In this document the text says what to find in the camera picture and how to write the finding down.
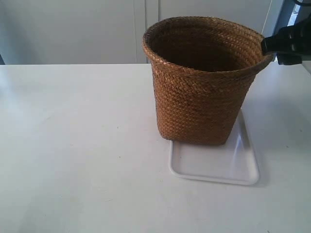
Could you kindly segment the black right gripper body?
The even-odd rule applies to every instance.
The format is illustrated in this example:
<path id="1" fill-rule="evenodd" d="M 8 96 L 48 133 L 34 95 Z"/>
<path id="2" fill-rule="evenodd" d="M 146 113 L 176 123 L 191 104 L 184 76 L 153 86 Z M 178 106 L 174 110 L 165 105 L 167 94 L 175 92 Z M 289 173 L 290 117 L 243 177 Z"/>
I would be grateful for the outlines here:
<path id="1" fill-rule="evenodd" d="M 276 53 L 278 64 L 291 66 L 311 59 L 311 22 L 301 21 L 279 30 L 281 48 Z"/>

